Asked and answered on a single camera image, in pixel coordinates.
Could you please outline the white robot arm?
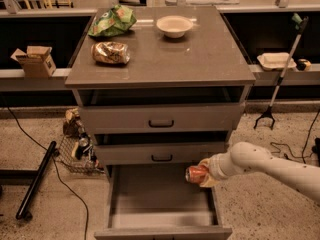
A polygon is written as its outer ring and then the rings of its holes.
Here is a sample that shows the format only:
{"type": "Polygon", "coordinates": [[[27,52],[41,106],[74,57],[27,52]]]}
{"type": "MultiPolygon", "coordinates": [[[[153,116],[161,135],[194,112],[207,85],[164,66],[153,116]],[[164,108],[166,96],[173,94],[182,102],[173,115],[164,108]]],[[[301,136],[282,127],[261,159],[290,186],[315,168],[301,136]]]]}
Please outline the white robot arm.
{"type": "Polygon", "coordinates": [[[232,176],[265,173],[286,186],[320,203],[320,168],[275,157],[269,150],[248,142],[238,142],[226,153],[200,162],[208,171],[201,187],[213,187],[232,176]]]}

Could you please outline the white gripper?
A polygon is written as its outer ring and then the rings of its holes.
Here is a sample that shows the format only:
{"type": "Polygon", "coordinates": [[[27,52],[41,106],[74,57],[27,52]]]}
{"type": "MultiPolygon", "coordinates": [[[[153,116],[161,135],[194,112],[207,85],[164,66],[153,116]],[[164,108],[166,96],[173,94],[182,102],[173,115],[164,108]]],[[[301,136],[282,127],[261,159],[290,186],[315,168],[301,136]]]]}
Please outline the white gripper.
{"type": "Polygon", "coordinates": [[[200,183],[202,188],[212,188],[221,180],[232,176],[233,164],[229,153],[219,153],[213,155],[210,159],[205,158],[199,162],[199,165],[209,167],[209,173],[200,183]]]}

